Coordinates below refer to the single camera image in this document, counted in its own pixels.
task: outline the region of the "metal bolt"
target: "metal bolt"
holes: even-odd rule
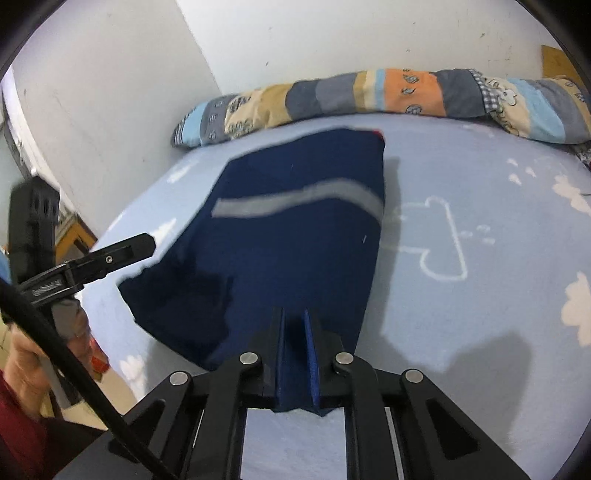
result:
[[[244,365],[252,365],[258,360],[258,355],[252,352],[245,352],[240,356],[240,362]]]
[[[353,355],[351,355],[349,352],[337,353],[335,357],[336,362],[341,365],[349,365],[353,362],[353,359]]]
[[[184,385],[189,380],[189,376],[185,372],[175,372],[169,377],[173,385]]]
[[[410,383],[420,383],[423,381],[423,373],[419,370],[408,370],[404,376]]]

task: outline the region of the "black cable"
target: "black cable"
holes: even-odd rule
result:
[[[78,361],[62,338],[49,323],[26,301],[21,293],[0,278],[0,309],[9,314],[47,354],[51,361],[72,382],[113,436],[156,478],[178,480],[166,466],[144,445],[124,422],[114,406],[92,380],[86,368]]]

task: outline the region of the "person's hand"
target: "person's hand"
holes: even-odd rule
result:
[[[90,370],[90,328],[86,312],[81,307],[76,313],[73,331],[75,337],[67,345]],[[16,325],[12,325],[11,333],[12,342],[4,369],[4,380],[15,391],[25,413],[36,418],[43,398],[51,388],[39,360],[39,357],[47,355]]]

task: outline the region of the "light blue bedsheet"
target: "light blue bedsheet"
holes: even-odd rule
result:
[[[189,152],[97,248],[149,232],[152,264],[230,158],[341,126],[380,129],[387,143],[382,248],[356,354],[421,369],[533,480],[552,478],[591,418],[591,207],[581,195],[591,174],[571,154],[451,119],[307,121]],[[83,291],[96,339],[137,398],[177,369],[200,371],[135,325],[116,284],[140,268]],[[249,413],[242,479],[277,478],[346,478],[341,411]]]

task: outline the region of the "red sleeve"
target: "red sleeve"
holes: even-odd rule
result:
[[[0,436],[22,470],[31,478],[43,475],[46,428],[29,418],[0,370]]]

